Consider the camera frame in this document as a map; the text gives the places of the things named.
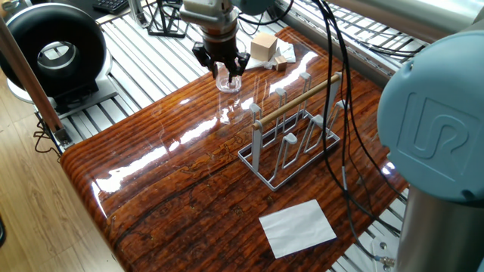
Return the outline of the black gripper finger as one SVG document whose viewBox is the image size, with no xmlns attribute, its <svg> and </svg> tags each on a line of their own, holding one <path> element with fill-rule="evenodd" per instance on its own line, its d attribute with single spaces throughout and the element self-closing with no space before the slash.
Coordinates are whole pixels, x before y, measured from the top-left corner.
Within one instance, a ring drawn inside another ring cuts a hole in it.
<svg viewBox="0 0 484 272">
<path fill-rule="evenodd" d="M 250 60 L 249 53 L 236 52 L 233 56 L 230 56 L 226 62 L 225 66 L 228 69 L 228 82 L 232 83 L 233 78 L 236 76 L 242 76 L 247 64 Z"/>
<path fill-rule="evenodd" d="M 208 51 L 205 49 L 204 44 L 202 42 L 195 42 L 192 52 L 200 65 L 208 68 L 215 79 L 218 75 L 218 68 L 215 61 L 210 57 Z"/>
</svg>

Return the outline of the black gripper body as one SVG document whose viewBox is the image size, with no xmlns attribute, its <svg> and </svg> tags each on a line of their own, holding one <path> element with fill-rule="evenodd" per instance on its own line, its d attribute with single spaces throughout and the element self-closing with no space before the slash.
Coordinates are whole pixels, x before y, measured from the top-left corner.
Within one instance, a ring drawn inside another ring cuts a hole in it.
<svg viewBox="0 0 484 272">
<path fill-rule="evenodd" d="M 227 38 L 225 41 L 205 36 L 203 37 L 203 47 L 206 50 L 206 59 L 203 62 L 205 66 L 210 66 L 214 62 L 237 65 L 238 49 L 235 36 Z"/>
</svg>

